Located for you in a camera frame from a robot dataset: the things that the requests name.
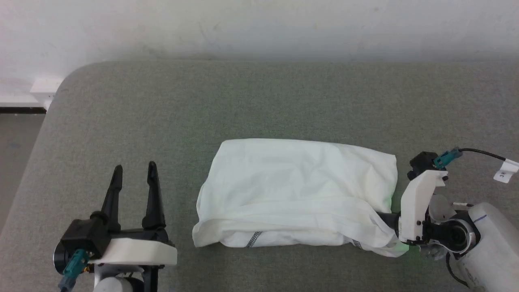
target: teal connector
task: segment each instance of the teal connector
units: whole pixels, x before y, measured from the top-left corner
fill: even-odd
[[[454,159],[461,157],[463,153],[459,151],[459,147],[454,147],[454,149],[443,153],[442,155],[436,157],[434,161],[434,166],[437,169],[442,169],[447,166]]]
[[[69,263],[63,270],[63,278],[61,278],[58,288],[61,292],[70,292],[74,285],[76,285],[76,279],[83,272],[83,269],[88,265],[90,257],[84,249],[77,249]]]

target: white cloth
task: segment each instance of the white cloth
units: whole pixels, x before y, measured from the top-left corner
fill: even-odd
[[[341,245],[408,250],[376,211],[391,212],[394,155],[324,142],[222,143],[200,189],[195,246]]]

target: robotic arm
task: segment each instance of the robotic arm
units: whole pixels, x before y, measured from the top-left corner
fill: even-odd
[[[122,167],[115,167],[103,207],[87,220],[75,219],[54,250],[54,267],[63,275],[62,292],[74,287],[83,272],[94,273],[94,292],[156,292],[158,271],[176,265],[177,252],[165,230],[166,221],[157,165],[150,162],[146,214],[142,228],[121,230],[118,222]],[[135,272],[142,279],[133,278]]]
[[[446,154],[450,159],[438,163]],[[457,204],[469,209],[455,210],[445,197],[434,194],[435,188],[445,186],[448,179],[446,164],[459,156],[459,149],[442,156],[420,153],[411,160],[413,170],[408,173],[411,182],[401,198],[401,213],[379,215],[403,243],[420,246],[420,252],[427,257],[436,260],[445,257],[449,273],[473,291],[517,291],[518,230],[489,203]],[[503,177],[509,175],[508,182],[511,173],[507,171],[516,172],[513,166],[517,163],[491,156],[506,161],[503,165],[507,170],[502,167],[496,176],[503,176],[496,179],[503,181]],[[456,260],[465,280],[452,272],[451,257]]]

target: gray fabric table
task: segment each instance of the gray fabric table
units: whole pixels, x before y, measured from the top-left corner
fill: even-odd
[[[393,210],[408,161],[453,146],[519,159],[518,63],[108,62],[60,86],[0,237],[1,291],[57,291],[51,255],[74,218],[102,205],[122,164],[119,220],[140,226],[147,163],[157,162],[167,231],[179,264],[169,291],[464,291],[445,262],[412,248],[386,258],[352,245],[195,248],[195,202],[220,143],[290,138],[354,144],[397,156]],[[519,178],[492,179],[501,162],[467,153],[438,190],[487,201],[519,225]],[[91,291],[82,275],[75,291]]]

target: white label tag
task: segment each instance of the white label tag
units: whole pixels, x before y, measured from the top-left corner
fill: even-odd
[[[501,168],[494,175],[494,179],[500,182],[508,183],[514,173],[519,170],[519,163],[512,160],[505,160]]]

